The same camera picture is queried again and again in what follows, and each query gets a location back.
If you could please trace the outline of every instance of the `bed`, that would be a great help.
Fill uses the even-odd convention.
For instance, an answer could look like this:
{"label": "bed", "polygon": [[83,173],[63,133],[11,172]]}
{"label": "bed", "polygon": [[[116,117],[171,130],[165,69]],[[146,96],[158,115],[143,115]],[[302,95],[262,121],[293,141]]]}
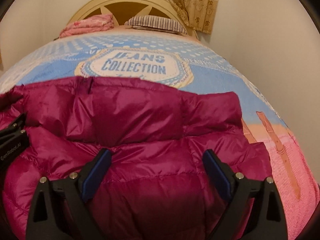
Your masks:
{"label": "bed", "polygon": [[[197,94],[234,91],[243,111],[244,135],[250,143],[267,147],[289,239],[296,239],[313,215],[320,191],[294,134],[259,90],[203,46],[167,0],[92,0],[69,22],[107,13],[114,15],[114,29],[58,39],[37,49],[0,78],[0,93],[14,85],[70,76],[137,77]],[[123,26],[137,15],[174,19],[188,35]]]}

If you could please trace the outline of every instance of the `puffer jacket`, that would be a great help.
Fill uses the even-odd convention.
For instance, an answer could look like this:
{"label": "puffer jacket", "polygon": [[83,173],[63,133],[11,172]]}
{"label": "puffer jacket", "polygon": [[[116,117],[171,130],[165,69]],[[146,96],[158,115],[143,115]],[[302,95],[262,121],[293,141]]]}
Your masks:
{"label": "puffer jacket", "polygon": [[2,191],[20,240],[39,178],[65,178],[102,147],[113,151],[112,165],[86,206],[109,239],[204,240],[226,207],[204,171],[206,149],[249,179],[272,173],[264,144],[243,135],[233,92],[72,77],[14,87],[0,95],[0,111],[0,129],[27,113],[30,147],[9,166]]}

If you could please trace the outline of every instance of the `bed sheet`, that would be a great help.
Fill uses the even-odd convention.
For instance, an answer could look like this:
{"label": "bed sheet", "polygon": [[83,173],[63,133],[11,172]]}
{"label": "bed sheet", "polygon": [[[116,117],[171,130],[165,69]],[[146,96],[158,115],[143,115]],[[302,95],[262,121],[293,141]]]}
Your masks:
{"label": "bed sheet", "polygon": [[258,89],[223,57],[190,38],[150,31],[112,30],[50,42],[0,78],[0,92],[70,76],[138,77],[197,94],[234,91],[250,143],[264,142],[284,205],[289,240],[319,202],[319,187],[297,140]]}

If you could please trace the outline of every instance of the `headboard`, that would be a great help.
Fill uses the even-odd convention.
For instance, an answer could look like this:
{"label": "headboard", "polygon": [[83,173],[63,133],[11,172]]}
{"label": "headboard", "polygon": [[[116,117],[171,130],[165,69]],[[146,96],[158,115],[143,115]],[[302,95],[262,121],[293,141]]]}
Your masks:
{"label": "headboard", "polygon": [[196,31],[183,22],[168,0],[92,0],[78,10],[69,23],[108,13],[113,14],[115,26],[124,25],[133,16],[155,15],[170,18],[178,21],[188,35],[198,38]]}

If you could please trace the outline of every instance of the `wall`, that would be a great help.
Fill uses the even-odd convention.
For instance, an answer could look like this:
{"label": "wall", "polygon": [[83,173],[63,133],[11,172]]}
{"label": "wall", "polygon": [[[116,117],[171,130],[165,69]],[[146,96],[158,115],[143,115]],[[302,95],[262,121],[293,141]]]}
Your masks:
{"label": "wall", "polygon": [[89,1],[15,0],[0,23],[4,70],[57,38],[73,14]]}
{"label": "wall", "polygon": [[201,40],[254,83],[295,133],[320,182],[320,34],[298,0],[219,0]]}

